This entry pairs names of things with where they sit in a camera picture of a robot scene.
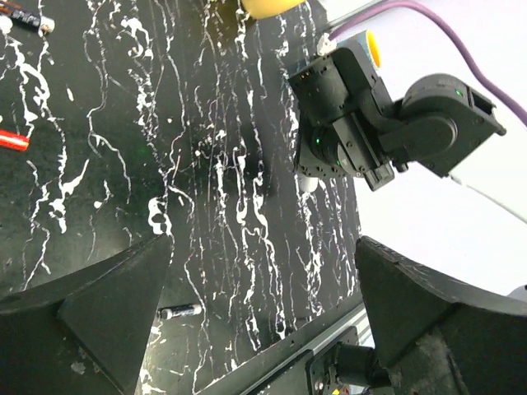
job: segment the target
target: white wall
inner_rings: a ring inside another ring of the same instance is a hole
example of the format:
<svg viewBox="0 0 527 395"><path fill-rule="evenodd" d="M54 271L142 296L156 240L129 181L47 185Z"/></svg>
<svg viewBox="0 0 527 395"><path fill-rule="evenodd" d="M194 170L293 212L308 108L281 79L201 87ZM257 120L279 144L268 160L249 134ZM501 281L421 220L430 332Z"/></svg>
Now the white wall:
<svg viewBox="0 0 527 395"><path fill-rule="evenodd" d="M527 106L527 2L421 3L457 31L487 77ZM394 99L402 97L417 79L434 72L452 74L487 93L450 40L424 16L398 9L354 31L365 28L375 33L383 60L380 75ZM494 101L507 136L492 137L452 175L527 218L527 129ZM473 190L438 179L420 165L398 174L375 193L364 182L357 181L356 186L364 235L499 294L508 295L527 284L527 225Z"/></svg>

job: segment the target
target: cable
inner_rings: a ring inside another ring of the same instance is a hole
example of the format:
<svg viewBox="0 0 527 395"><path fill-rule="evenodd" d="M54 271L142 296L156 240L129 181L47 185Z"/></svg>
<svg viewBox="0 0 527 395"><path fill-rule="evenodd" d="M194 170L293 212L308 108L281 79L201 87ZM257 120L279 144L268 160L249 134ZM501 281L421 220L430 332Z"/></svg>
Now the cable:
<svg viewBox="0 0 527 395"><path fill-rule="evenodd" d="M433 21L441 30L443 30L443 32L448 35L450 40L454 43L455 47L461 53L461 56L469 66L470 71L472 72L472 74L474 74L474 76L481 83L481 85L483 85L489 92L495 95L504 105L506 105L516 115L516 117L518 117L520 121L527 127L527 111L525 111L525 109L517 101L512 99L507 93L502 91L500 88L494 85L488 78L486 78L479 69L478 65L476 64L476 61L470 55L469 50L463 44L461 38L454 32L454 30L450 26L448 26L448 24L435 12L433 12L429 8L426 8L422 4L419 4L418 2L412 2L409 0L392 0L390 2L385 2L383 4L373 6L372 8L363 12L362 14L352 17L348 22L334 30L329 35L329 38L331 40L335 40L355 25L358 25L359 23L362 23L363 21L366 21L372 18L373 16L377 16L382 12L391 10L392 8L396 7L410 8L416 12L419 12L420 14L423 14L428 19Z"/></svg>

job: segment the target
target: red marker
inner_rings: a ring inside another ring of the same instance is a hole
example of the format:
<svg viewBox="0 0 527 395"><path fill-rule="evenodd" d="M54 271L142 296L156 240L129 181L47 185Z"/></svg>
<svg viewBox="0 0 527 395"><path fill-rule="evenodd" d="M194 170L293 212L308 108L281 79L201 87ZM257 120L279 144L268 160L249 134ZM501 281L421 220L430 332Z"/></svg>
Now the red marker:
<svg viewBox="0 0 527 395"><path fill-rule="evenodd" d="M0 146L11 148L16 151L25 151L30 145L30 139L20 134L7 132L0 129Z"/></svg>

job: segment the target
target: purple cable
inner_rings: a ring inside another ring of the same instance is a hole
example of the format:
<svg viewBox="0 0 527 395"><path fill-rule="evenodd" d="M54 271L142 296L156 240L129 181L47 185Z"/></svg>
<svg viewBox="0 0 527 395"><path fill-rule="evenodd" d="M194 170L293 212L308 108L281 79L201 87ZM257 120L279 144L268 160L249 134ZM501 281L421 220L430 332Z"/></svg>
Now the purple cable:
<svg viewBox="0 0 527 395"><path fill-rule="evenodd" d="M472 74L474 74L474 76L481 83L481 85L483 85L489 92L495 95L504 105L511 109L511 111L520 119L520 121L525 126L527 126L527 111L525 111L524 108L517 101L512 99L507 93L502 91L500 88L494 85L488 78L486 78L479 69L478 65L476 64L476 61L470 55L469 50L467 49L467 47L465 47L463 41L461 41L461 39L454 32L454 30L450 26L448 26L448 24L443 19L441 19L441 17L438 16L434 11L430 10L429 8L426 8L418 2L392 0L377 6L373 6L370 9L364 11L363 13L357 15L356 17L352 17L350 21L344 23L342 26L335 29L333 32L331 32L329 38L331 40L334 40L340 35L346 33L355 25L358 25L359 23L366 21L372 18L373 16L377 16L384 11L388 11L396 7L405 7L417 11L426 16L431 21L433 21L441 30L443 30L443 32L448 35L448 37L454 43L455 47L459 50L461 56L463 56L464 61L469 66L470 71L472 72Z"/></svg>

